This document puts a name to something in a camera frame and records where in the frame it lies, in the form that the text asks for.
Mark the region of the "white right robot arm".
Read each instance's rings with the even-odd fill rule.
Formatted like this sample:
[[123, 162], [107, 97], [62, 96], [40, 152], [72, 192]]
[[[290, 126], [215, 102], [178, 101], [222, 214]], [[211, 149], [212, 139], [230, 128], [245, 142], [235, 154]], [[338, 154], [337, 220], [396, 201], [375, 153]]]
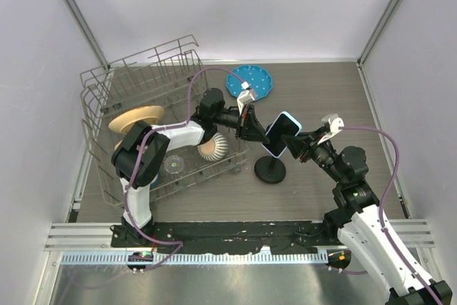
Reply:
[[323, 129], [282, 139], [295, 159], [313, 161], [335, 182], [336, 209], [323, 220], [323, 237], [342, 243], [359, 260], [386, 304], [449, 304], [453, 292], [436, 281], [414, 258], [366, 180], [366, 152], [347, 146], [337, 152]]

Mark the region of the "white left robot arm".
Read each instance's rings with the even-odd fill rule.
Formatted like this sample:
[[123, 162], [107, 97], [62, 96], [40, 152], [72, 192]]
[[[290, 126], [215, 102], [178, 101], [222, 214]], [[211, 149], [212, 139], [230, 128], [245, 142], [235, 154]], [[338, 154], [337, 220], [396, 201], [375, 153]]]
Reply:
[[228, 143], [218, 129], [234, 129], [244, 141], [269, 142], [266, 130], [256, 118], [252, 88], [242, 91], [235, 106], [226, 107], [224, 95], [217, 88], [204, 92], [195, 112], [185, 121], [153, 125], [150, 107], [129, 111], [118, 118], [130, 126], [125, 138], [111, 157], [116, 174], [124, 188], [124, 219], [131, 225], [127, 238], [137, 247], [146, 246], [152, 237], [147, 224], [152, 221], [149, 206], [150, 185], [160, 172], [170, 151], [195, 146], [207, 161], [222, 159]]

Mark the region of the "phone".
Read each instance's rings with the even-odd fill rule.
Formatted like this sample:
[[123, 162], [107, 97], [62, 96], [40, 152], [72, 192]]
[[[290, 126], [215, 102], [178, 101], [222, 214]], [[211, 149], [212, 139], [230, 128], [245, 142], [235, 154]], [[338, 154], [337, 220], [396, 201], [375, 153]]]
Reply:
[[302, 128], [302, 124], [296, 118], [287, 111], [282, 111], [266, 130], [269, 142], [262, 144], [262, 147], [273, 158], [279, 158], [287, 148], [282, 136], [297, 136]]

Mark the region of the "black phone stand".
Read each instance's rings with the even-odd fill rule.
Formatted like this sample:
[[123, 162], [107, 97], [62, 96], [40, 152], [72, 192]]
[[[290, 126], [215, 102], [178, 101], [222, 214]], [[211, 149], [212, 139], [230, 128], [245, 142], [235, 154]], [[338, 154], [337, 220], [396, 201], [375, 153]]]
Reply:
[[279, 184], [286, 177], [286, 167], [280, 159], [262, 156], [254, 164], [254, 173], [266, 184]]

